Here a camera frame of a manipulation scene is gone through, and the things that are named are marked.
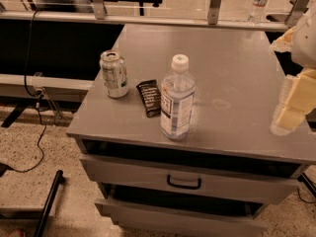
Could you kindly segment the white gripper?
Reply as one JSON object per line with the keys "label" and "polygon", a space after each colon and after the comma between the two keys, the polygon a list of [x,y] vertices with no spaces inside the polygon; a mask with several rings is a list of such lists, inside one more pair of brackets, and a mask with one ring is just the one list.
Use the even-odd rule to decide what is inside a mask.
{"label": "white gripper", "polygon": [[296,76],[286,75],[280,87],[271,133],[290,134],[316,108],[316,4],[297,24],[271,44],[271,50],[289,52],[291,60],[303,68]]}

